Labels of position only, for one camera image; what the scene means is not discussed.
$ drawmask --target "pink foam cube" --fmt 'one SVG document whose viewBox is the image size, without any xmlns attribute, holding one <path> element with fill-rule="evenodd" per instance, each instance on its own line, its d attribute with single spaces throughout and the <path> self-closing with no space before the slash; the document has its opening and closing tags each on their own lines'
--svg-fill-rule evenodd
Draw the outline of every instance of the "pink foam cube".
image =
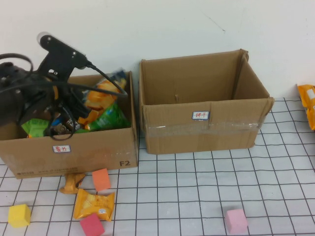
<svg viewBox="0 0 315 236">
<path fill-rule="evenodd" d="M 96 213 L 81 220 L 80 224 L 86 236 L 100 236 L 105 232 Z"/>
<path fill-rule="evenodd" d="M 243 209 L 228 210 L 225 222 L 230 234 L 241 234 L 247 230 L 248 222 Z"/>
</svg>

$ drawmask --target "packing tape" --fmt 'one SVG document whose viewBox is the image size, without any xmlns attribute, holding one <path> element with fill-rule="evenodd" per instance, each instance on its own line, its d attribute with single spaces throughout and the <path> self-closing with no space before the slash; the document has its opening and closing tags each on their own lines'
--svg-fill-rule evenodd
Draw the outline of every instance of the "packing tape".
<svg viewBox="0 0 315 236">
<path fill-rule="evenodd" d="M 242 132 L 258 131 L 262 122 L 259 123 L 240 123 L 240 122 L 222 122 L 222 123 L 196 123 L 196 124 L 179 124 L 179 125 L 161 125 L 148 126 L 145 125 L 145 133 L 148 137 L 164 137 L 176 135 L 198 135 L 198 134 L 214 134 L 229 135 Z"/>
</svg>

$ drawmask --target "open cardboard box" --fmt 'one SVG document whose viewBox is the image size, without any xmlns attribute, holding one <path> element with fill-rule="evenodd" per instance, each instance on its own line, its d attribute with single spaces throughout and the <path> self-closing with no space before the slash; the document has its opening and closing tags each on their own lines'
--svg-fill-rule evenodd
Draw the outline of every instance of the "open cardboard box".
<svg viewBox="0 0 315 236">
<path fill-rule="evenodd" d="M 274 99 L 238 50 L 142 60 L 140 123 L 148 153 L 250 148 Z"/>
<path fill-rule="evenodd" d="M 138 144 L 131 72 L 127 77 L 125 91 L 128 99 L 118 99 L 117 102 L 131 123 L 129 128 L 74 134 L 68 140 L 54 141 L 50 137 L 28 139 L 22 128 L 15 124 L 1 127 L 0 157 L 15 177 L 136 167 Z M 102 78 L 98 75 L 79 76 L 71 77 L 69 82 L 93 86 Z"/>
</svg>

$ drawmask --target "white wall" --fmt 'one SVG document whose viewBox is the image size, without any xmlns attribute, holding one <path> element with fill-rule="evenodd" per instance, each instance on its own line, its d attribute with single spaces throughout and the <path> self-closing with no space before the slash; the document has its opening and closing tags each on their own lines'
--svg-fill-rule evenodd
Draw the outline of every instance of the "white wall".
<svg viewBox="0 0 315 236">
<path fill-rule="evenodd" d="M 138 76 L 141 59 L 243 48 L 274 97 L 315 84 L 315 0 L 7 0 L 0 14 L 0 53 L 29 56 L 36 68 L 50 32 L 105 72 Z M 91 74 L 90 70 L 74 74 Z"/>
</svg>

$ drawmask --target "yellow foam cube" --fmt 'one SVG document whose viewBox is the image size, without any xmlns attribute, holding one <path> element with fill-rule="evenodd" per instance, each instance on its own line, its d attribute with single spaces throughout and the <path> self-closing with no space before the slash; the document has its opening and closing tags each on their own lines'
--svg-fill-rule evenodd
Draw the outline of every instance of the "yellow foam cube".
<svg viewBox="0 0 315 236">
<path fill-rule="evenodd" d="M 14 227 L 24 227 L 30 224 L 31 210 L 26 204 L 10 206 L 8 223 Z"/>
</svg>

